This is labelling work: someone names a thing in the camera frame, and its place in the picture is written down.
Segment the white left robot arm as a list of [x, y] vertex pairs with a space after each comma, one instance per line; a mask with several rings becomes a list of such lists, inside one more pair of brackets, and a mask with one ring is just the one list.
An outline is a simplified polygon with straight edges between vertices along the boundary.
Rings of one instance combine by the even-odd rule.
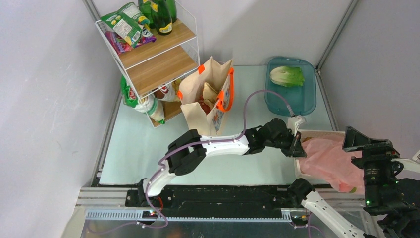
[[286, 157], [306, 157], [299, 132], [299, 126], [305, 122], [303, 116], [293, 116], [287, 122], [274, 118], [263, 126], [244, 129], [232, 136], [205, 136], [197, 129], [187, 131], [168, 146], [158, 161], [159, 169], [138, 183], [140, 206], [149, 207], [152, 199], [176, 176], [191, 173], [205, 158], [253, 155], [266, 147], [280, 149]]

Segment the beige floral tote bag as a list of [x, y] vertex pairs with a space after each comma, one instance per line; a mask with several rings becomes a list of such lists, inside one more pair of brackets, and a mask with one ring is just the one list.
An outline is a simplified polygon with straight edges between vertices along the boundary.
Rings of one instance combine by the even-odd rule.
[[213, 58], [180, 83], [177, 93], [189, 129], [216, 136], [234, 100], [233, 60], [220, 64]]

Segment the pink plastic bag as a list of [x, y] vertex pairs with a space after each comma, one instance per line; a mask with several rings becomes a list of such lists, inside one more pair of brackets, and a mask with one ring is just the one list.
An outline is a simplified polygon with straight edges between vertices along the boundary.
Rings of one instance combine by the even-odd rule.
[[341, 193], [365, 193], [364, 172], [352, 164], [351, 158], [362, 156], [360, 151], [345, 152], [344, 137], [327, 135], [305, 139], [302, 143], [307, 156], [299, 158], [300, 171], [313, 178], [322, 179]]

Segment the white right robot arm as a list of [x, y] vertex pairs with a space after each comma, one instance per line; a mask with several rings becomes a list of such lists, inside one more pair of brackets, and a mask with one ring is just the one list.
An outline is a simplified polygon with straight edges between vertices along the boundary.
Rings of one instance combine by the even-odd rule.
[[[397, 178], [404, 171], [419, 173], [418, 158], [401, 158], [388, 139], [368, 137], [351, 126], [346, 127], [342, 149], [361, 152], [351, 163], [363, 171], [363, 210], [371, 216], [381, 216], [377, 225], [386, 238], [418, 238], [420, 236], [420, 181]], [[294, 207], [303, 207], [318, 217], [340, 238], [369, 238], [330, 206], [304, 178], [296, 179], [287, 193]]]

